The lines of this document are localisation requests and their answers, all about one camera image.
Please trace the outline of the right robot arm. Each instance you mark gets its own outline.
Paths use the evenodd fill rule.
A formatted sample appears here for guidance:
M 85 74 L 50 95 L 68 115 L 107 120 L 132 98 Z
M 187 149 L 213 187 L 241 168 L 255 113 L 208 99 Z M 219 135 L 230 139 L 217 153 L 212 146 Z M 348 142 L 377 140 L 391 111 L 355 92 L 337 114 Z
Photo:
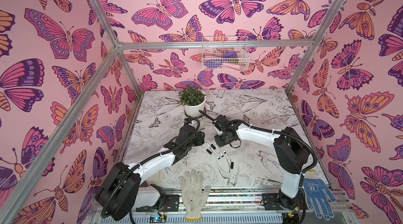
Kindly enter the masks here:
M 220 115 L 212 120 L 216 128 L 215 140 L 223 147 L 236 141 L 252 141 L 275 150 L 278 163 L 283 168 L 283 181 L 273 204 L 281 209 L 293 209 L 302 193 L 305 173 L 314 168 L 318 159 L 310 147 L 291 128 L 268 130 L 242 120 L 227 120 Z

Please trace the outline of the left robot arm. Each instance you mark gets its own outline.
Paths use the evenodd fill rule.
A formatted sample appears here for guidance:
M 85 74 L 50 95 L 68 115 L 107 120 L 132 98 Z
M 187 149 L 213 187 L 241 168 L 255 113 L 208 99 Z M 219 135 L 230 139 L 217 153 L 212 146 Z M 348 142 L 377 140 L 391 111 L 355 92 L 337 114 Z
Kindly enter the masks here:
M 148 208 L 159 211 L 166 205 L 166 193 L 147 179 L 184 158 L 193 146 L 204 144 L 205 134 L 200 121 L 186 118 L 177 137 L 172 138 L 158 153 L 143 161 L 116 163 L 98 189 L 95 200 L 102 206 L 101 218 L 115 221 L 130 215 L 132 209 Z

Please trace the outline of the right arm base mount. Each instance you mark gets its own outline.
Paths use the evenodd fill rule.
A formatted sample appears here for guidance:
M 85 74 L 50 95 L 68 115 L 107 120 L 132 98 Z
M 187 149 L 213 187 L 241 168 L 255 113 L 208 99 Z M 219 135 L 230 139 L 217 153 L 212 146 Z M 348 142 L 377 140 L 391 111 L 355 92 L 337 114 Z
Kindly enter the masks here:
M 295 198 L 289 198 L 283 193 L 262 194 L 260 205 L 265 210 L 286 212 L 299 212 L 307 209 L 304 197 L 300 192 L 297 193 Z

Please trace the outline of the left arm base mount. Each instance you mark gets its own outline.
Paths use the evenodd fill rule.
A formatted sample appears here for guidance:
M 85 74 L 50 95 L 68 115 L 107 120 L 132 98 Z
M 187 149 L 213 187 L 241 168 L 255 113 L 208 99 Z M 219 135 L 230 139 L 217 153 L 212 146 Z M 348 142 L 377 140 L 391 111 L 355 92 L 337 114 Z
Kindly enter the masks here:
M 165 188 L 155 184 L 141 187 L 137 194 L 134 209 L 136 212 L 178 212 L 179 194 L 169 194 Z

